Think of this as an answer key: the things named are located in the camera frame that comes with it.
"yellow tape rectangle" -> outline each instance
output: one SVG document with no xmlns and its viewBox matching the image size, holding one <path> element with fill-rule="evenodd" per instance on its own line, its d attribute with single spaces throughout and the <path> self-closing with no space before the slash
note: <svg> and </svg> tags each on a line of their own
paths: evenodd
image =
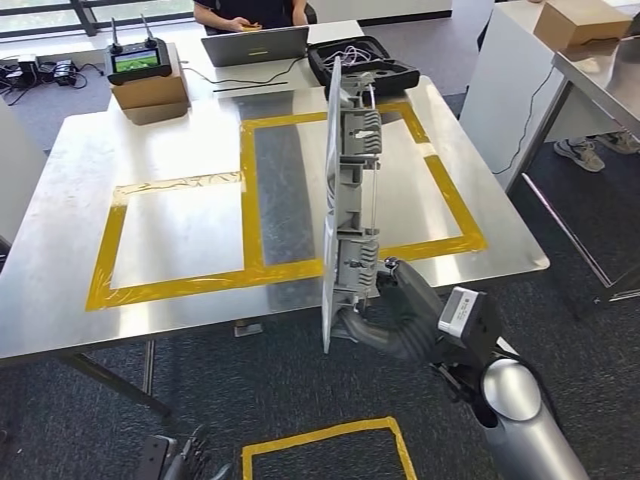
<svg viewBox="0 0 640 480">
<path fill-rule="evenodd" d="M 414 470 L 414 465 L 411 463 L 411 459 L 409 457 L 409 452 L 405 444 L 405 439 L 402 438 L 402 433 L 400 431 L 400 427 L 398 425 L 398 422 L 392 417 L 343 423 L 322 430 L 316 430 L 315 432 L 303 433 L 301 435 L 295 435 L 293 437 L 281 438 L 279 440 L 272 440 L 269 442 L 257 443 L 255 445 L 243 447 L 242 480 L 253 480 L 253 457 L 256 455 L 285 450 L 291 447 L 298 447 L 307 443 L 320 442 L 322 440 L 327 440 L 328 438 L 337 437 L 339 435 L 386 428 L 390 429 L 395 437 L 395 447 L 398 449 L 398 455 L 400 457 L 400 462 L 402 464 L 402 469 L 405 471 L 405 476 L 407 480 L 417 480 L 417 477 L 416 477 L 416 472 Z"/>
<path fill-rule="evenodd" d="M 417 144 L 429 144 L 426 132 L 408 102 L 388 103 L 377 106 L 380 113 L 395 112 L 402 117 Z M 322 275 L 319 258 L 277 265 L 264 265 L 256 167 L 255 131 L 285 125 L 326 120 L 325 112 L 283 115 L 278 117 L 243 120 L 240 125 L 240 172 L 202 175 L 186 179 L 163 180 L 140 185 L 117 187 L 109 212 L 104 234 L 96 261 L 96 267 L 87 298 L 87 310 L 116 307 L 138 302 L 216 292 L 232 288 L 302 280 Z M 424 159 L 442 197 L 449 207 L 461 232 L 460 236 L 382 248 L 380 256 L 398 257 L 407 261 L 479 251 L 487 243 L 478 224 L 451 179 L 438 155 Z M 146 285 L 111 288 L 115 257 L 122 234 L 128 198 L 131 195 L 152 193 L 168 189 L 209 187 L 220 183 L 242 182 L 242 245 L 245 269 L 242 271 L 180 278 Z"/>
</svg>

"black carrying case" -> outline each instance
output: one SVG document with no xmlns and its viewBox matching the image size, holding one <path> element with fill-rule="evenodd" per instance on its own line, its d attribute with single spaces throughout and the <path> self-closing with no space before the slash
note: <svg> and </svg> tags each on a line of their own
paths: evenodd
<svg viewBox="0 0 640 480">
<path fill-rule="evenodd" d="M 334 42 L 310 45 L 307 49 L 309 65 L 321 85 L 328 88 L 331 82 L 333 64 L 325 66 L 325 60 L 340 50 L 352 45 L 366 50 L 380 59 L 370 62 L 358 62 L 353 66 L 342 66 L 342 76 L 349 77 L 362 72 L 371 72 L 375 83 L 376 95 L 395 95 L 408 88 L 413 88 L 420 81 L 420 72 L 414 67 L 389 58 L 389 52 L 374 37 L 353 37 Z"/>
</svg>

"box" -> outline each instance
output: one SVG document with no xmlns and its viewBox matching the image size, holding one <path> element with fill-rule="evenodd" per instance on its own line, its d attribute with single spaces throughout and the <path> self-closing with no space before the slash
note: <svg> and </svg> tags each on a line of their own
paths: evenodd
<svg viewBox="0 0 640 480">
<path fill-rule="evenodd" d="M 180 57 L 174 43 L 168 43 L 171 62 L 168 77 L 134 80 L 112 85 L 111 92 L 129 120 L 137 125 L 180 117 L 189 109 L 189 96 Z"/>
<path fill-rule="evenodd" d="M 593 40 L 620 39 L 631 21 L 603 0 L 547 0 L 534 34 L 556 51 Z"/>
</svg>

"shoe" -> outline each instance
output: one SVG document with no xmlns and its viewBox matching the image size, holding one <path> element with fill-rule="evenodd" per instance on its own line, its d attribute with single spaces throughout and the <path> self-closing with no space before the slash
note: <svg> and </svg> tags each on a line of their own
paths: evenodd
<svg viewBox="0 0 640 480">
<path fill-rule="evenodd" d="M 597 135 L 594 140 L 597 140 L 609 150 L 623 155 L 632 155 L 640 152 L 640 142 L 626 131 Z"/>
<path fill-rule="evenodd" d="M 558 155 L 571 158 L 587 172 L 596 173 L 605 168 L 605 162 L 595 153 L 593 142 L 585 140 L 572 145 L 569 140 L 562 140 L 555 142 L 553 150 Z"/>
</svg>

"white panel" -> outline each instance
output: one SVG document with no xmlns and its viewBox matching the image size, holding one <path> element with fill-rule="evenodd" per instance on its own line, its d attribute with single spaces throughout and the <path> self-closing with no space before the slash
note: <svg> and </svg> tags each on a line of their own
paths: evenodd
<svg viewBox="0 0 640 480">
<path fill-rule="evenodd" d="M 525 131 L 533 94 L 551 71 L 553 52 L 531 33 L 539 8 L 528 2 L 500 4 L 493 13 L 469 85 L 460 124 L 492 172 L 509 165 Z M 520 153 L 497 175 L 506 188 L 533 135 L 562 83 L 555 70 L 537 95 Z M 580 91 L 572 92 L 547 141 L 607 133 L 615 122 Z"/>
<path fill-rule="evenodd" d="M 0 100 L 0 236 L 14 243 L 47 158 Z"/>
</svg>

